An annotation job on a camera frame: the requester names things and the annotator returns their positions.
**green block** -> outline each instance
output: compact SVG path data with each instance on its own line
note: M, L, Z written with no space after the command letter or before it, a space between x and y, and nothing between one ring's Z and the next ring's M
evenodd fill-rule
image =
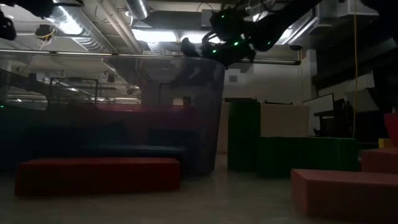
M231 102L228 111L228 169L256 171L260 103Z
M358 143L338 138L259 138L262 177L288 177L291 169L358 170Z
M288 177L292 168L306 169L304 138L259 138L257 170L262 177Z
M359 170L358 142L343 138L308 138L309 169Z

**concrete floor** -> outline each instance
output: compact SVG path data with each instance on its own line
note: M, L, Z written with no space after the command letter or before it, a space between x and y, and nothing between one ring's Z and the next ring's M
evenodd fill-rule
M209 177L184 180L176 192L18 199L12 177L0 177L0 223L338 223L297 213L289 180L228 172L218 156Z

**red ottoman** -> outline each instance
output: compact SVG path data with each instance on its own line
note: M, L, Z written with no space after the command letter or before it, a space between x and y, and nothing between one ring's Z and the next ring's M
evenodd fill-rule
M361 167L363 172L398 174L398 150L375 149L363 151Z
M312 217L377 224L398 223L398 175L292 170L293 200Z
M15 195L151 192L179 187L180 164L175 159L38 159L19 166Z

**wall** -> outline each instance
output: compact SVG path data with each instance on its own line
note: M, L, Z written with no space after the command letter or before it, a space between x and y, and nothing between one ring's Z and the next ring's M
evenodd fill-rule
M365 88L373 88L374 80L373 80L373 72L362 75L358 77L358 90L363 90ZM339 83L334 86L330 86L328 88L324 88L319 90L319 95L327 95L329 93L334 93L335 100L339 100L344 98L344 94L347 92L355 91L355 80L348 80L342 83Z
M229 76L236 75L236 83ZM276 103L302 102L300 66L254 64L246 73L229 69L225 74L223 98L257 98Z
M317 74L317 54L307 50L301 66L254 64L246 73L229 69L225 73L223 98L257 98L276 103L301 105L318 96L312 85ZM238 82L229 82L236 75Z

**beige block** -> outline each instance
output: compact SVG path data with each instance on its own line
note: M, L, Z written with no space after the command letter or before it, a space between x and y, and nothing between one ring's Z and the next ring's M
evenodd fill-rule
M228 108L229 103L221 105L220 126L218 128L217 153L228 152Z
M379 139L379 149L394 148L394 144L391 139Z
M295 105L261 105L261 136L305 137L310 108Z

